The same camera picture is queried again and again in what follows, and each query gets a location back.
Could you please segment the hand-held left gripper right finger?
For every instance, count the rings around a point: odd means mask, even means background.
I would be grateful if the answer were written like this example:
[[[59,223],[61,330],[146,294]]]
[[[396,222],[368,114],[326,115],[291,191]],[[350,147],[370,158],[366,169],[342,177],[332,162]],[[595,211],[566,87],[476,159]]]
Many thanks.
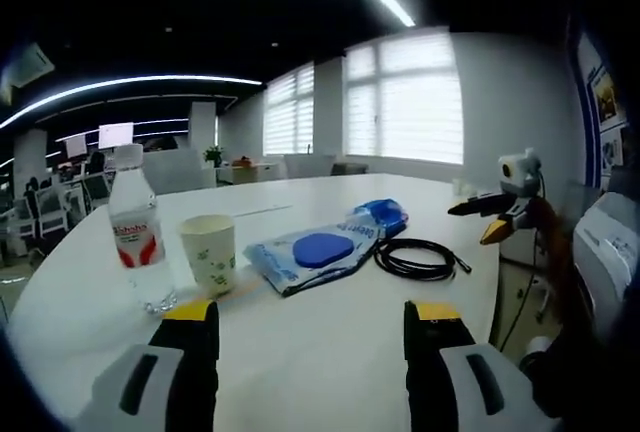
[[[476,343],[447,303],[404,304],[406,389],[413,431],[558,431],[531,381],[488,343]]]

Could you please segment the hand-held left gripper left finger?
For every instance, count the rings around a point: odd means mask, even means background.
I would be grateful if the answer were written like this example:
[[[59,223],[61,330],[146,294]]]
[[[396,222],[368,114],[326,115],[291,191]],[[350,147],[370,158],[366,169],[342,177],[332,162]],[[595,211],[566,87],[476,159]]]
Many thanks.
[[[219,311],[196,300],[169,311],[147,344],[94,381],[76,431],[211,431],[219,385]]]

